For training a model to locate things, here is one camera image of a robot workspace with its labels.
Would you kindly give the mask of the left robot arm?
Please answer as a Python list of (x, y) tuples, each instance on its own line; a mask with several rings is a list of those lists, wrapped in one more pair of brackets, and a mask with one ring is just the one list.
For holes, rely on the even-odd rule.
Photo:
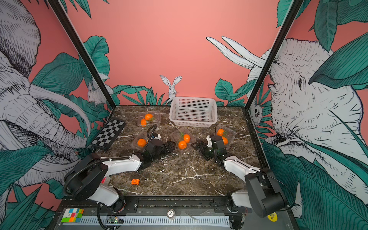
[(148, 168), (152, 162), (175, 150), (175, 142), (153, 139), (143, 151), (131, 156), (106, 158), (93, 153), (80, 161), (64, 177), (63, 194), (75, 201), (92, 200), (121, 212), (126, 201), (121, 192), (103, 179), (114, 174), (137, 172)]

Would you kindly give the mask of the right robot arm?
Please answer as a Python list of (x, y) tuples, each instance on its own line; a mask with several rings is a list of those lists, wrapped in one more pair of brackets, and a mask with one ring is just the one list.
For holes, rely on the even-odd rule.
[(281, 182), (269, 168), (258, 168), (241, 161), (228, 152), (222, 136), (208, 135), (206, 140), (191, 144), (202, 157), (245, 182), (246, 189), (231, 194), (236, 207), (251, 208), (264, 218), (274, 212), (287, 210), (288, 201), (281, 189)]

